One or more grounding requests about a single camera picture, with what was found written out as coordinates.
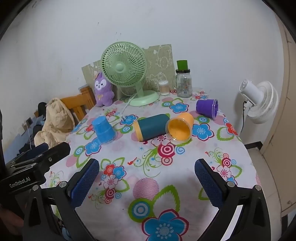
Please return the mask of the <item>orange plastic cup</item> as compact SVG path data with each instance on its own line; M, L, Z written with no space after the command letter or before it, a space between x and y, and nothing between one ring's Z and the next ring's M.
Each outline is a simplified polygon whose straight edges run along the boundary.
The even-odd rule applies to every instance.
M180 145L188 142L192 136L194 118L190 113L181 113L166 123L166 135L172 143Z

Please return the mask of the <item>blue plastic cup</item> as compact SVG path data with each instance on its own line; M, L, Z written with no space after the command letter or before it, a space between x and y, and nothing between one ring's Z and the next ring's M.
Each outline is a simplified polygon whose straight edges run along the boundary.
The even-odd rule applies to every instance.
M100 144L112 142L116 133L106 116L99 116L92 121L93 130L95 131Z

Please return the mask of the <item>purple plastic cup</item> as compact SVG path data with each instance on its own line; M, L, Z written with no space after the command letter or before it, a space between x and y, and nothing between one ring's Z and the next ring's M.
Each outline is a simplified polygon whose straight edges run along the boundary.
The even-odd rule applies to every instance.
M205 117L215 119L218 113L217 99L200 99L196 103L196 112Z

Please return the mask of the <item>beige blanket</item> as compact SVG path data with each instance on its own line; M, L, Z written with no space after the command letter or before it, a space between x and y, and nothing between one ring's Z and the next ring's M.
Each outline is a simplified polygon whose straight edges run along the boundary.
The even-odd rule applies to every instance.
M34 137L35 146L47 143L52 148L70 135L75 127L72 113L58 98L53 98L46 105L46 120L41 131Z

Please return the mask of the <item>orange wooden chair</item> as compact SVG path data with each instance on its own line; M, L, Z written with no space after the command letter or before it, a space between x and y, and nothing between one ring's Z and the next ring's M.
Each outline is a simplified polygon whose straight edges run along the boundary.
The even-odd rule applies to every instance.
M75 124L83 120L87 114L86 110L91 110L95 104L95 96L89 85L80 89L80 94L62 98L61 101L72 113Z

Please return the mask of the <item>floral tablecloth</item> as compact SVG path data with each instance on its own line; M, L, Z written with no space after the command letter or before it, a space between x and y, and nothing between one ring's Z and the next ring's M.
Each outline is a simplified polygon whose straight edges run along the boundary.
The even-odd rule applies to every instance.
M99 175L76 211L97 240L197 240L217 213L195 175L197 159L205 159L237 186L251 188L260 182L226 116L219 113L212 120L196 113L197 100L207 98L203 91L190 98L172 92L146 106L132 107L122 98L109 107L93 108L68 136L70 155L50 168L45 187L69 180L95 158ZM181 113L194 118L188 142L175 145L167 135L137 140L136 120ZM106 144L99 143L92 125L103 115L116 133Z

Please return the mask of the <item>purple plush toy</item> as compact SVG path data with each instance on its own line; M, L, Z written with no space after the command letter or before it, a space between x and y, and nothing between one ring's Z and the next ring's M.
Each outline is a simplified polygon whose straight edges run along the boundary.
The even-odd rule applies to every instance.
M112 84L107 80L102 72L99 72L97 77L95 78L94 88L96 106L111 106L114 98Z

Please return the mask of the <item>white standing fan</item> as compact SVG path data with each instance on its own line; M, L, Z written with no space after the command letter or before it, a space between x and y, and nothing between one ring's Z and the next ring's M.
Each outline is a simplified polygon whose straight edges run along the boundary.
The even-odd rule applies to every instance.
M252 81L245 79L239 92L247 100L244 114L255 124L267 122L276 112L278 107L278 92L269 81L254 85Z

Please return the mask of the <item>teal bottle with yellow band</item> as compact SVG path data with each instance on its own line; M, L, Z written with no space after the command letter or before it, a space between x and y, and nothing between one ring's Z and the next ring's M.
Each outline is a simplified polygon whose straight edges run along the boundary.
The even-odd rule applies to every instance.
M166 133L166 124L170 117L158 114L148 118L138 119L133 123L135 134L139 142L148 141Z

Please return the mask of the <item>green desk fan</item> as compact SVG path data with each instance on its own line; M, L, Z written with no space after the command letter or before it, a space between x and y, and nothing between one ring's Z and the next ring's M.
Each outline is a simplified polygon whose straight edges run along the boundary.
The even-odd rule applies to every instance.
M154 90L143 90L147 73L147 58L142 48L130 42L109 45L101 56L101 69L105 77L117 87L135 87L136 93L128 104L144 106L159 99Z

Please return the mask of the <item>glass jar with green lid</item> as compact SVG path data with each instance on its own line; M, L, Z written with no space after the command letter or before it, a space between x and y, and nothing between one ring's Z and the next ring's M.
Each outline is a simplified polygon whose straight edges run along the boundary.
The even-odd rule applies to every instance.
M192 96L192 78L187 60L178 60L176 69L177 96L190 98Z

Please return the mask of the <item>cotton swab container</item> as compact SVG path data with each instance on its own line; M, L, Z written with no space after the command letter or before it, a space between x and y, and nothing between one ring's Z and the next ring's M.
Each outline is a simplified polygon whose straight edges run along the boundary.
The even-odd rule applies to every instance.
M159 81L159 92L162 96L170 94L170 85L168 80Z

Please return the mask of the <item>beige patterned board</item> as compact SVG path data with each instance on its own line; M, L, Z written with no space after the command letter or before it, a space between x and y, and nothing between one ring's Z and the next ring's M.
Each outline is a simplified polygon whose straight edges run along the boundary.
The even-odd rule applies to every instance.
M142 84L143 90L158 91L158 83L167 80L170 89L175 88L175 66L173 53L170 44L150 46L144 49L148 66L145 81ZM82 73L86 83L93 89L94 80L101 71L100 60L82 67Z

